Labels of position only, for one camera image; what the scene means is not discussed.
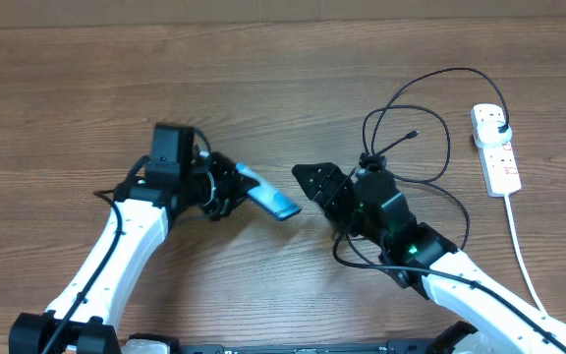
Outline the Galaxy smartphone blue screen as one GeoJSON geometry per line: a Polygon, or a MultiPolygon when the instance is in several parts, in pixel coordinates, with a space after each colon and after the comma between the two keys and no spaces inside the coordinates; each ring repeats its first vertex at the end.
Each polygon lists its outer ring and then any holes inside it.
{"type": "Polygon", "coordinates": [[[236,170],[244,180],[253,184],[247,189],[249,198],[268,211],[276,220],[284,221],[302,210],[291,198],[251,170],[247,165],[238,162],[236,170]]]}

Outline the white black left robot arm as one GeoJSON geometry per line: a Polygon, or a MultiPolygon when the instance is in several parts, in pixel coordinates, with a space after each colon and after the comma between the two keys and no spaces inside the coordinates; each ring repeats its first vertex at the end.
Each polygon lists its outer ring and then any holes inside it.
{"type": "Polygon", "coordinates": [[[22,313],[11,327],[12,353],[118,353],[116,328],[145,264],[190,207],[227,216],[260,187],[248,169],[210,148],[195,127],[155,125],[151,152],[114,189],[96,192],[111,211],[68,287],[41,315],[22,313]]]}

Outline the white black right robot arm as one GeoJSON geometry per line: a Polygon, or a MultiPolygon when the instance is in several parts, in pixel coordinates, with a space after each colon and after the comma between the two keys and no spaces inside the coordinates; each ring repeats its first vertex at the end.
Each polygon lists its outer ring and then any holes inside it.
{"type": "Polygon", "coordinates": [[[360,173],[331,163],[297,164],[306,196],[339,228],[380,249],[376,265],[401,287],[461,317],[428,347],[430,353],[566,353],[566,324],[540,312],[481,270],[456,244],[409,210],[380,157],[363,157],[360,173]]]}

